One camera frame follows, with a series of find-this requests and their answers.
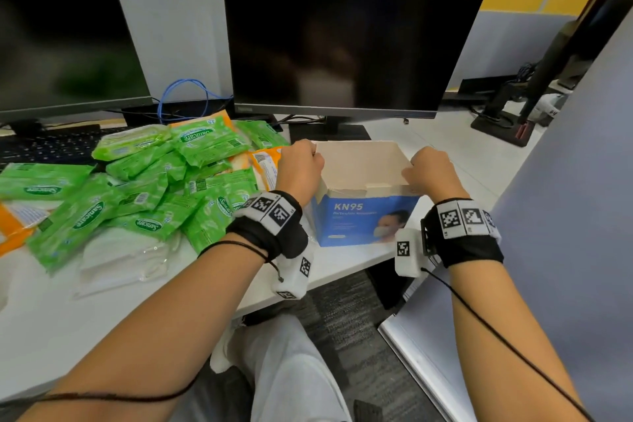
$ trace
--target white cubicle partition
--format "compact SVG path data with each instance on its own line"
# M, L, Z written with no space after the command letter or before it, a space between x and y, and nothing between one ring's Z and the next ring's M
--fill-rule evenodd
M633 413L632 80L633 12L493 210L512 278L601 421ZM443 286L427 279L381 332L443 413L474 421Z

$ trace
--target monitor screen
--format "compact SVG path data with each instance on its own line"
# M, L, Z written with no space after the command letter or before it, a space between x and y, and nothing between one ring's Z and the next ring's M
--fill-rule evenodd
M482 1L225 0L236 107L436 111Z
M0 121L148 97L119 0L0 0Z

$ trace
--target keyboard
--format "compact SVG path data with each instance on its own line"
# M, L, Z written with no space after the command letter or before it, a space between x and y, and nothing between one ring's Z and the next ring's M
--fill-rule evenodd
M0 170L10 162L94 165L98 161L91 157L91 153L101 137L128 129L101 129L94 124L46 130L28 138L15 135L0 137Z

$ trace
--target forearm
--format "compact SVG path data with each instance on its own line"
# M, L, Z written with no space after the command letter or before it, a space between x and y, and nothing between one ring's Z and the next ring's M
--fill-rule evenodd
M246 242L235 234L225 238ZM185 387L206 361L263 264L235 245L208 250L127 316L53 392L164 395ZM176 401L158 404L38 404L24 420L162 420Z
M463 262L451 266L449 272L453 288L475 311L579 401L565 367L502 264ZM584 420L455 297L453 317L460 364L479 421Z

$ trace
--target cardboard box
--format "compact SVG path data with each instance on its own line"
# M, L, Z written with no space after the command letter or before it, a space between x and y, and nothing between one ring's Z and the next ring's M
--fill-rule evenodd
M325 159L312 199L321 247L393 242L419 200L401 171L410 162L395 142L317 142Z

